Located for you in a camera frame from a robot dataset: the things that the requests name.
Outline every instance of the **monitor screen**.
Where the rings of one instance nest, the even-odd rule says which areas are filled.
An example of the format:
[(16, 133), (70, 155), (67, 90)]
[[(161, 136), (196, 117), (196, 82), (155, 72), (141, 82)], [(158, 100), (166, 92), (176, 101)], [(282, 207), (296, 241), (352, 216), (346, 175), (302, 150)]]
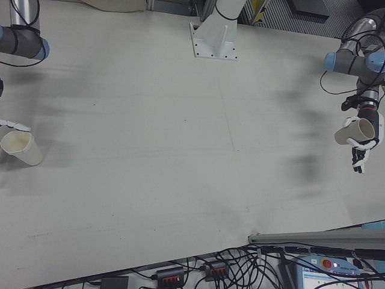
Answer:
[[(317, 286), (320, 286), (325, 283), (329, 283), (332, 281), (336, 281), (334, 278), (327, 276), (326, 274), (317, 273), (317, 272), (302, 272), (303, 277), (303, 289), (314, 289)], [(340, 278), (340, 280), (349, 280), (348, 278)], [(358, 283), (350, 283), (354, 286), (359, 286)], [(350, 286), (344, 283), (338, 283), (333, 285), (328, 285), (323, 287), (322, 289), (342, 289), (342, 288), (351, 288)]]

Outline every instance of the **blue joint cap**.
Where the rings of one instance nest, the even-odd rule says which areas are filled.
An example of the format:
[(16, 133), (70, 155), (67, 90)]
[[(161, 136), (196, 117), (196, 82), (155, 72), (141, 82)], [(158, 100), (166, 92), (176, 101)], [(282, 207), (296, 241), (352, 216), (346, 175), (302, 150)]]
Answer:
[(336, 66), (336, 53), (335, 52), (328, 53), (324, 59), (324, 69), (327, 71), (334, 71), (335, 66)]
[(385, 62), (385, 52), (373, 52), (365, 60), (366, 66), (373, 72), (383, 73), (385, 69), (381, 71)]
[(3, 35), (4, 35), (4, 28), (0, 25), (0, 40), (2, 39)]
[(42, 41), (43, 41), (44, 49), (41, 48), (41, 50), (38, 52), (38, 54), (33, 56), (32, 59), (43, 60), (43, 59), (48, 57), (48, 55), (49, 55), (49, 45), (48, 45), (48, 42), (44, 38), (42, 38)]

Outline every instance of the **red button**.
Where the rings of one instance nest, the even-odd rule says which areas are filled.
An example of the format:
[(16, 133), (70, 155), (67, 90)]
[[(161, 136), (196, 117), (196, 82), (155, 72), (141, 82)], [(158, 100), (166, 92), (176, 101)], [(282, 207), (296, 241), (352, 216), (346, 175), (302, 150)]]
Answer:
[(322, 260), (322, 266), (326, 269), (331, 268), (331, 262), (328, 259), (323, 259)]

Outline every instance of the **white metal bracket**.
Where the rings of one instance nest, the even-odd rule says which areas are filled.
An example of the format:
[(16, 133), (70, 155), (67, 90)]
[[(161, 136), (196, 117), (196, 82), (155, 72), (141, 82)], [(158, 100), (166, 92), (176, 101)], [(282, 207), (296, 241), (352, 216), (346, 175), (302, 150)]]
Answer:
[(236, 18), (246, 0), (218, 0), (214, 12), (196, 29), (190, 23), (195, 57), (238, 60)]

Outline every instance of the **black box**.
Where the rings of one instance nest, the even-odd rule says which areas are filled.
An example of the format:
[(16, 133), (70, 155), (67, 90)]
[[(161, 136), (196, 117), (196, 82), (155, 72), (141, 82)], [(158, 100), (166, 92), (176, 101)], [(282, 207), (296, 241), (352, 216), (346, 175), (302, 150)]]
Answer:
[(100, 289), (128, 289), (128, 277), (102, 278)]
[(330, 16), (323, 0), (288, 0), (288, 4), (293, 14), (322, 19), (328, 19)]

